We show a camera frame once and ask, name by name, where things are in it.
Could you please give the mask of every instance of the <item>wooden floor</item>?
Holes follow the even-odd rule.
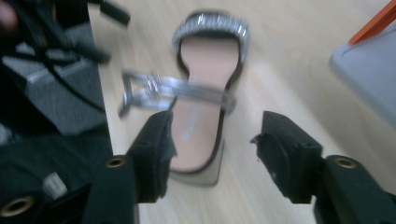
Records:
[[[131,145],[155,111],[134,108],[119,119],[121,72],[157,70],[181,77],[171,38],[194,10],[225,9],[249,22],[251,45],[233,87],[238,104],[224,121],[225,151],[219,183],[199,188],[168,181],[166,196],[140,205],[141,223],[315,223],[311,205],[294,205],[277,190],[249,140],[264,110],[281,113],[324,146],[362,162],[388,191],[396,192],[396,132],[329,67],[346,43],[387,0],[118,0],[132,20],[127,28],[90,8],[98,46],[112,54],[100,66],[115,154]]]

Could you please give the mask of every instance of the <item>silver buckle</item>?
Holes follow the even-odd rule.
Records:
[[[197,82],[159,76],[157,72],[125,72],[122,81],[124,94],[120,117],[124,117],[132,105],[156,110],[169,109],[176,97],[220,105],[226,115],[229,115],[236,105],[234,97],[227,91]],[[133,83],[143,87],[138,92],[133,92]]]

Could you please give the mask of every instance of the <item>sparkly strap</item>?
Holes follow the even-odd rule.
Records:
[[[248,23],[242,19],[232,17],[226,12],[208,11],[197,12],[189,16],[180,24],[173,36],[174,48],[179,50],[180,40],[187,35],[195,35],[200,32],[225,32],[234,35],[240,43],[241,63],[246,59],[250,42]]]
[[[146,74],[125,72],[122,81],[124,94],[120,117],[125,116],[132,105],[147,109],[169,109],[175,97],[220,105],[226,115],[233,111],[236,104],[234,97],[227,91],[198,82],[159,76],[156,72]],[[133,83],[142,87],[137,92],[133,92]]]

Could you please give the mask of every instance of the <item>black clamp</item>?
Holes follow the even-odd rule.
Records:
[[[262,132],[252,142],[292,203],[310,203],[316,196],[317,223],[396,223],[395,196],[382,190],[358,161],[321,158],[322,146],[289,118],[265,111]]]

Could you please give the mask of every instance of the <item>high heel sandal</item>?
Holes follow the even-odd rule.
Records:
[[[189,83],[227,92],[242,72],[249,38],[245,21],[227,12],[197,11],[177,28],[173,45]],[[171,162],[171,176],[192,184],[215,185],[224,148],[222,124],[226,111],[185,99],[177,99],[172,110],[177,156]]]
[[[131,105],[171,108],[177,156],[172,159],[170,176],[191,184],[215,185],[224,147],[223,119],[235,106],[228,89],[240,76],[246,59],[248,25],[225,12],[196,12],[178,27],[173,44],[189,80],[125,73],[120,115]],[[131,83],[136,81],[144,88],[133,93]]]

